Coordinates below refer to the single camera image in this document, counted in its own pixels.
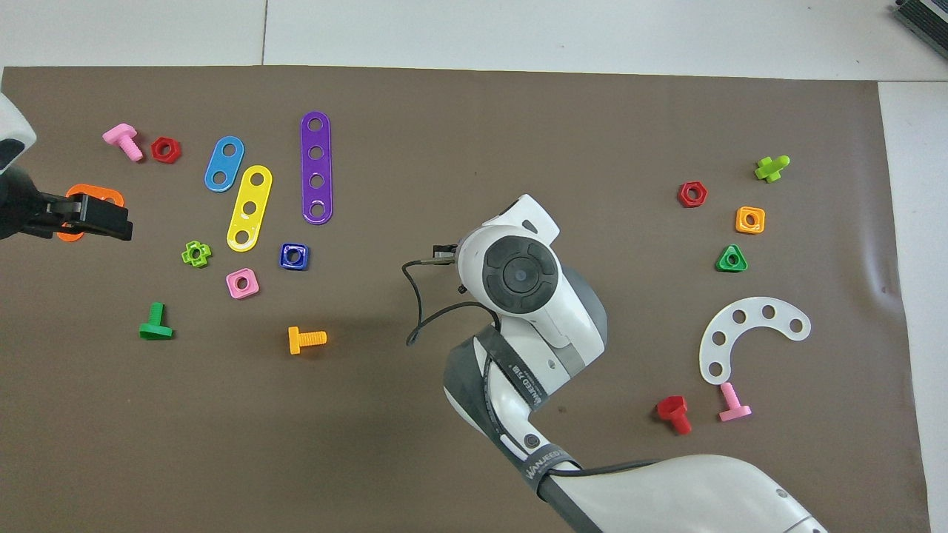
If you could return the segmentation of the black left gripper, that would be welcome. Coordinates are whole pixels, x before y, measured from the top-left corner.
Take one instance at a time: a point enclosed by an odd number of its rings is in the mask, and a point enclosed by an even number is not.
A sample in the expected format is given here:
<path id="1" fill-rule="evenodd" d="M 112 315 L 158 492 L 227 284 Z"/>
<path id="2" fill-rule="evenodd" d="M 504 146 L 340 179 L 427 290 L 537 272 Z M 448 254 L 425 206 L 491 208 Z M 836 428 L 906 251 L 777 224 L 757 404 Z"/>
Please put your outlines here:
<path id="1" fill-rule="evenodd" d="M 76 227 L 81 232 L 109 236 L 121 241 L 133 238 L 129 210 L 93 196 L 77 196 Z M 74 201 L 39 191 L 21 169 L 7 169 L 1 175 L 1 236 L 23 233 L 51 239 L 55 233 L 75 234 L 68 227 Z"/>

